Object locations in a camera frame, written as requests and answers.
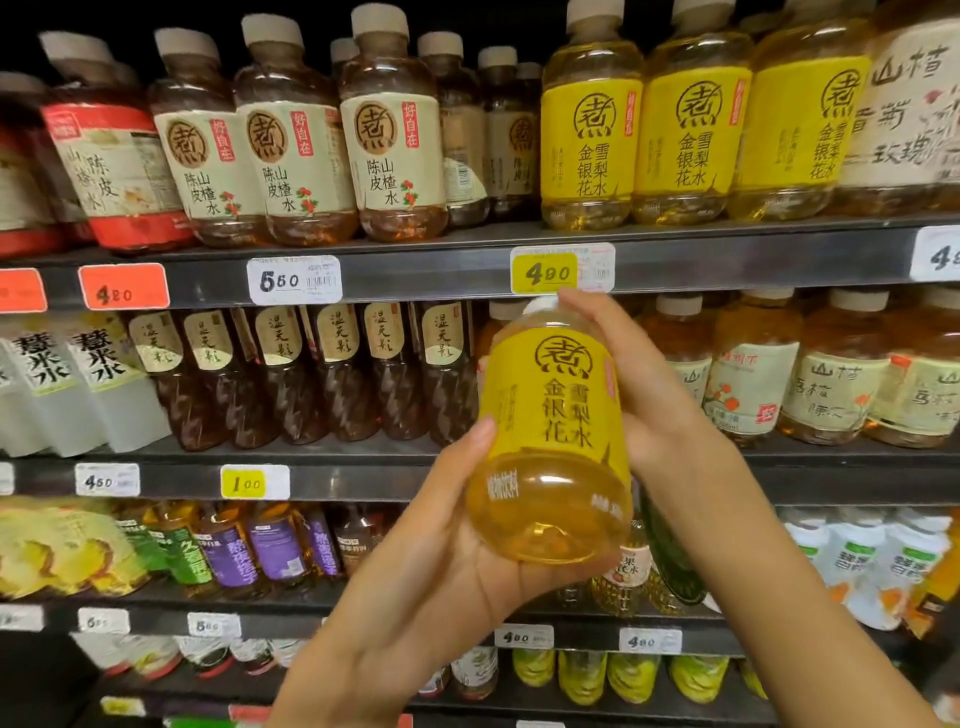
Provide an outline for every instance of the red price tag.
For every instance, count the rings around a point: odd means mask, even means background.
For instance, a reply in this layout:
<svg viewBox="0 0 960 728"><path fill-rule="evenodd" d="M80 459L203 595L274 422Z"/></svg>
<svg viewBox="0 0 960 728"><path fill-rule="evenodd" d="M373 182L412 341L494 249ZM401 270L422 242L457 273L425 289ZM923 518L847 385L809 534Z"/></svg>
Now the red price tag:
<svg viewBox="0 0 960 728"><path fill-rule="evenodd" d="M40 313L47 310L47 294L36 268L0 270L0 313Z"/></svg>
<svg viewBox="0 0 960 728"><path fill-rule="evenodd" d="M85 265L77 273L91 311L170 307L167 274L160 263Z"/></svg>

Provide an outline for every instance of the yellow bottle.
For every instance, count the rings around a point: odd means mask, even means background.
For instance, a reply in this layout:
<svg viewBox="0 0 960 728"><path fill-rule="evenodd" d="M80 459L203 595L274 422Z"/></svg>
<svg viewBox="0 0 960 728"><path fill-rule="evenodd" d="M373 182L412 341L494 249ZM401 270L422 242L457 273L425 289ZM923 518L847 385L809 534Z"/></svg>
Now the yellow bottle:
<svg viewBox="0 0 960 728"><path fill-rule="evenodd" d="M643 56L617 29L623 0L569 0L570 43L543 71L540 195L554 230L605 230L630 213Z"/></svg>
<svg viewBox="0 0 960 728"><path fill-rule="evenodd" d="M750 92L754 43L727 27L734 0L674 0L677 33L647 60L633 213L696 225L727 202Z"/></svg>
<svg viewBox="0 0 960 728"><path fill-rule="evenodd" d="M870 69L873 30L843 0L792 0L756 48L747 126L727 213L799 220L830 200Z"/></svg>
<svg viewBox="0 0 960 728"><path fill-rule="evenodd" d="M777 429L813 445L843 445L863 428L887 368L882 313L888 291L832 288L804 321Z"/></svg>
<svg viewBox="0 0 960 728"><path fill-rule="evenodd" d="M960 4L892 0L872 18L878 55L857 106L830 213L887 217L923 209L960 120Z"/></svg>
<svg viewBox="0 0 960 728"><path fill-rule="evenodd" d="M496 439L467 486L491 548L547 564L619 548L633 514L613 360L594 324L557 306L533 299L494 336L480 417Z"/></svg>

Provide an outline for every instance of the bottle cap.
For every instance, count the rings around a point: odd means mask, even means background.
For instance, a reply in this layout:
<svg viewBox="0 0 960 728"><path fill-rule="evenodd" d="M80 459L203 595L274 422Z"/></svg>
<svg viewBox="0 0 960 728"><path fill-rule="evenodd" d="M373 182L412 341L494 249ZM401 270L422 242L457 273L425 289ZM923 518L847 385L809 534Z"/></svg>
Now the bottle cap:
<svg viewBox="0 0 960 728"><path fill-rule="evenodd" d="M960 310L960 288L946 285L931 285L924 290L924 303L937 308Z"/></svg>
<svg viewBox="0 0 960 728"><path fill-rule="evenodd" d="M247 46L254 43L273 42L303 47L303 33L300 32L300 25L293 18L271 15L268 12L254 12L243 16L240 27L243 28L243 41Z"/></svg>
<svg viewBox="0 0 960 728"><path fill-rule="evenodd" d="M79 33L64 31L47 31L39 36L43 52L50 61L97 61L99 63L113 63L106 43L94 36L81 36Z"/></svg>
<svg viewBox="0 0 960 728"><path fill-rule="evenodd" d="M743 293L753 296L755 299L770 299L771 301L782 301L793 296L794 288L748 288Z"/></svg>
<svg viewBox="0 0 960 728"><path fill-rule="evenodd" d="M519 79L539 81L543 76L543 66L533 61L524 61L516 65L516 77Z"/></svg>
<svg viewBox="0 0 960 728"><path fill-rule="evenodd" d="M330 62L344 63L360 55L360 46L351 37L335 37L330 41Z"/></svg>
<svg viewBox="0 0 960 728"><path fill-rule="evenodd" d="M496 321L513 321L523 315L523 310L529 302L530 299L520 299L519 301L491 301L490 317Z"/></svg>
<svg viewBox="0 0 960 728"><path fill-rule="evenodd" d="M890 291L858 291L830 288L830 305L846 311L882 311L887 307Z"/></svg>
<svg viewBox="0 0 960 728"><path fill-rule="evenodd" d="M220 62L213 38L186 28L160 28L154 31L156 49L161 56L206 56Z"/></svg>
<svg viewBox="0 0 960 728"><path fill-rule="evenodd" d="M837 508L837 520L864 526L883 525L883 513L875 508L841 505Z"/></svg>
<svg viewBox="0 0 960 728"><path fill-rule="evenodd" d="M43 93L47 84L36 76L16 71L0 71L0 93Z"/></svg>
<svg viewBox="0 0 960 728"><path fill-rule="evenodd" d="M537 296L523 308L523 315L536 313L537 311L552 311L560 308L560 296L556 293L550 293L546 296Z"/></svg>
<svg viewBox="0 0 960 728"><path fill-rule="evenodd" d="M921 531L946 531L953 523L953 518L940 508L903 506L897 509L895 518Z"/></svg>
<svg viewBox="0 0 960 728"><path fill-rule="evenodd" d="M424 33L417 38L417 55L424 56L464 56L464 40L457 33L434 31Z"/></svg>
<svg viewBox="0 0 960 728"><path fill-rule="evenodd" d="M516 48L512 45L491 45L477 55L478 69L495 65L516 65Z"/></svg>
<svg viewBox="0 0 960 728"><path fill-rule="evenodd" d="M358 5L350 13L353 37L364 33L399 33L410 37L407 27L407 15L396 5L386 3L366 3Z"/></svg>
<svg viewBox="0 0 960 728"><path fill-rule="evenodd" d="M736 0L673 0L673 17L708 5L727 5L732 8L736 5Z"/></svg>
<svg viewBox="0 0 960 728"><path fill-rule="evenodd" d="M657 311L667 316L696 316L704 307L703 296L681 296L661 293L657 296Z"/></svg>
<svg viewBox="0 0 960 728"><path fill-rule="evenodd" d="M623 20L623 0L570 0L566 4L566 29L584 18L604 15Z"/></svg>

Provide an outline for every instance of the purple label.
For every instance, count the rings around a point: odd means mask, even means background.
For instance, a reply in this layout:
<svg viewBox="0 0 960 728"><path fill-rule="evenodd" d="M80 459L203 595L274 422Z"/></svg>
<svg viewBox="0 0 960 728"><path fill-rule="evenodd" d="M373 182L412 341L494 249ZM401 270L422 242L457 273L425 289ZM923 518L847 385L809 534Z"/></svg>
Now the purple label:
<svg viewBox="0 0 960 728"><path fill-rule="evenodd" d="M324 570L327 576L339 576L340 567L337 566L337 555L333 552L330 532L326 528L324 518L312 518L306 524L307 530L310 531L313 555L320 561L320 568Z"/></svg>
<svg viewBox="0 0 960 728"><path fill-rule="evenodd" d="M225 587L246 587L256 581L256 564L236 528L194 534L210 562L213 575Z"/></svg>
<svg viewBox="0 0 960 728"><path fill-rule="evenodd" d="M297 534L289 520L255 525L250 529L250 537L260 565L271 579L292 579L306 571Z"/></svg>

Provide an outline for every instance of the small bottle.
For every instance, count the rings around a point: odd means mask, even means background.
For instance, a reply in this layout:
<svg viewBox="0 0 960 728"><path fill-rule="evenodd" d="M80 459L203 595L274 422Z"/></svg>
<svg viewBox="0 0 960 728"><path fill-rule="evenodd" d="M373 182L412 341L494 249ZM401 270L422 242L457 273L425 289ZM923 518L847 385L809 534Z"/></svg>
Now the small bottle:
<svg viewBox="0 0 960 728"><path fill-rule="evenodd" d="M299 521L300 514L286 501L256 503L246 520L263 572L285 589L303 586L310 578Z"/></svg>
<svg viewBox="0 0 960 728"><path fill-rule="evenodd" d="M221 75L217 44L185 28L161 28L154 38L170 76L151 85L150 109L193 232L210 248L270 245L247 133Z"/></svg>
<svg viewBox="0 0 960 728"><path fill-rule="evenodd" d="M449 682L450 665L444 665L433 673L426 685L417 691L417 697L437 697L437 695L446 689L447 683Z"/></svg>
<svg viewBox="0 0 960 728"><path fill-rule="evenodd" d="M216 400L233 445L262 448L280 434L256 344L242 312L177 314L200 377Z"/></svg>
<svg viewBox="0 0 960 728"><path fill-rule="evenodd" d="M808 561L813 561L830 541L827 518L816 511L803 508L784 508L780 511L783 527L793 542L800 547Z"/></svg>
<svg viewBox="0 0 960 728"><path fill-rule="evenodd" d="M936 162L960 122L953 88L960 8L953 0L897 0L871 22L882 50L857 105L829 211L889 217L929 205L942 179Z"/></svg>
<svg viewBox="0 0 960 728"><path fill-rule="evenodd" d="M804 321L777 429L813 445L843 445L863 428L887 369L887 291L832 288Z"/></svg>
<svg viewBox="0 0 960 728"><path fill-rule="evenodd" d="M43 118L97 242L117 255L194 245L146 100L117 81L107 44L60 32L40 43L66 81Z"/></svg>
<svg viewBox="0 0 960 728"><path fill-rule="evenodd" d="M233 665L233 655L225 640L216 637L174 637L180 654L186 658L197 677L216 677Z"/></svg>
<svg viewBox="0 0 960 728"><path fill-rule="evenodd" d="M827 206L850 146L873 36L842 0L791 0L756 48L727 214L800 220Z"/></svg>
<svg viewBox="0 0 960 728"><path fill-rule="evenodd" d="M167 558L167 567L186 595L206 599L220 593L204 552L193 537L197 506L189 500L162 500L144 513L143 524Z"/></svg>
<svg viewBox="0 0 960 728"><path fill-rule="evenodd" d="M243 521L249 508L243 500L197 503L194 539L204 552L213 576L230 599L259 599L271 586L260 573Z"/></svg>
<svg viewBox="0 0 960 728"><path fill-rule="evenodd" d="M258 13L242 25L253 64L237 73L233 97L270 232L290 248L349 240L358 220L337 91L303 63L296 20Z"/></svg>
<svg viewBox="0 0 960 728"><path fill-rule="evenodd" d="M480 225L490 212L483 179L487 130L480 84L464 70L464 41L456 33L436 31L420 36L417 54L437 78L450 226Z"/></svg>
<svg viewBox="0 0 960 728"><path fill-rule="evenodd" d="M960 289L931 285L885 325L890 364L863 431L900 448L936 448L960 421Z"/></svg>
<svg viewBox="0 0 960 728"><path fill-rule="evenodd" d="M658 669L660 655L611 652L607 660L607 681L622 700L640 705L653 694Z"/></svg>
<svg viewBox="0 0 960 728"><path fill-rule="evenodd" d="M717 699L723 678L730 666L729 657L713 655L677 655L670 658L670 677L677 690L689 700L707 705Z"/></svg>
<svg viewBox="0 0 960 728"><path fill-rule="evenodd" d="M704 411L740 447L777 425L804 321L793 288L753 288L717 316Z"/></svg>
<svg viewBox="0 0 960 728"><path fill-rule="evenodd" d="M144 524L144 515L151 507L150 501L140 498L118 499L113 502L113 517L147 571L153 574L166 573L167 557Z"/></svg>
<svg viewBox="0 0 960 728"><path fill-rule="evenodd" d="M262 675L276 665L268 640L231 640L230 654L248 675Z"/></svg>
<svg viewBox="0 0 960 728"><path fill-rule="evenodd" d="M229 431L196 364L184 356L185 337L173 314L133 314L127 328L180 446L199 452L225 442Z"/></svg>
<svg viewBox="0 0 960 728"><path fill-rule="evenodd" d="M346 505L332 525L347 576L357 572L374 547L383 541L388 530L385 513L355 503Z"/></svg>
<svg viewBox="0 0 960 728"><path fill-rule="evenodd" d="M411 303L414 336L423 361L423 393L430 437L441 447L465 434L477 419L476 362L469 303Z"/></svg>
<svg viewBox="0 0 960 728"><path fill-rule="evenodd" d="M875 508L840 506L828 528L830 540L813 559L833 601L843 604L860 574L887 540L883 513Z"/></svg>
<svg viewBox="0 0 960 728"><path fill-rule="evenodd" d="M133 671L145 680L159 680L183 661L172 637L128 635L121 638L120 646L130 659Z"/></svg>
<svg viewBox="0 0 960 728"><path fill-rule="evenodd" d="M540 99L516 76L516 48L494 45L477 57L487 111L487 191L493 219L532 219L537 215L540 169Z"/></svg>
<svg viewBox="0 0 960 728"><path fill-rule="evenodd" d="M638 321L697 406L704 403L707 375L713 363L713 325L703 312L703 304L703 296L661 293L655 312Z"/></svg>
<svg viewBox="0 0 960 728"><path fill-rule="evenodd" d="M474 647L458 657L453 670L453 687L465 700L483 700L496 688L496 647Z"/></svg>
<svg viewBox="0 0 960 728"><path fill-rule="evenodd" d="M329 431L324 390L303 345L303 329L294 307L275 305L252 312L238 309L237 316L253 319L259 361L283 439L293 445L306 445L324 437Z"/></svg>
<svg viewBox="0 0 960 728"><path fill-rule="evenodd" d="M569 0L570 42L543 70L541 209L554 230L615 228L630 214L643 56L622 22L623 0Z"/></svg>
<svg viewBox="0 0 960 728"><path fill-rule="evenodd" d="M494 336L480 415L496 440L467 486L493 550L553 564L620 548L633 513L612 358L594 324L558 305L535 298Z"/></svg>
<svg viewBox="0 0 960 728"><path fill-rule="evenodd" d="M351 37L335 37L330 41L330 80L340 86L340 77L344 75L344 66L360 55L360 46Z"/></svg>
<svg viewBox="0 0 960 728"><path fill-rule="evenodd" d="M951 522L936 508L897 509L886 543L847 597L857 621L887 632L900 626L910 592L950 549Z"/></svg>
<svg viewBox="0 0 960 728"><path fill-rule="evenodd" d="M562 649L558 656L560 689L577 705L593 705L603 696L607 653L592 649Z"/></svg>
<svg viewBox="0 0 960 728"><path fill-rule="evenodd" d="M616 569L590 579L593 601L615 617L632 617L642 609L643 585L650 576L653 557L647 543L646 529L640 516L639 486L636 486L634 517L630 521L630 537L620 547L620 563Z"/></svg>
<svg viewBox="0 0 960 728"><path fill-rule="evenodd" d="M130 452L170 434L156 388L117 314L62 315L53 327L83 376L110 449Z"/></svg>
<svg viewBox="0 0 960 728"><path fill-rule="evenodd" d="M370 357L352 303L301 306L300 322L324 382L327 423L338 440L366 440L380 429Z"/></svg>
<svg viewBox="0 0 960 728"><path fill-rule="evenodd" d="M291 666L297 653L306 646L307 640L270 640L276 663L284 669Z"/></svg>
<svg viewBox="0 0 960 728"><path fill-rule="evenodd" d="M50 321L38 315L5 322L0 367L24 393L40 431L60 457L72 457L107 441L89 392L70 354L57 342Z"/></svg>
<svg viewBox="0 0 960 728"><path fill-rule="evenodd" d="M121 644L122 637L92 632L71 632L70 637L90 662L104 673L104 677L120 675L130 669L130 660Z"/></svg>
<svg viewBox="0 0 960 728"><path fill-rule="evenodd" d="M340 97L360 222L383 243L436 237L449 219L437 81L407 55L400 8L367 3L350 22L360 55L344 68Z"/></svg>
<svg viewBox="0 0 960 728"><path fill-rule="evenodd" d="M345 576L346 572L337 554L333 531L324 508L319 503L301 503L297 509L303 518L314 571L330 579Z"/></svg>
<svg viewBox="0 0 960 728"><path fill-rule="evenodd" d="M397 301L368 303L363 317L380 401L380 426L391 440L422 437L429 424L407 306Z"/></svg>
<svg viewBox="0 0 960 728"><path fill-rule="evenodd" d="M727 202L750 94L754 44L728 21L734 0L674 0L676 34L647 60L633 213L698 225Z"/></svg>

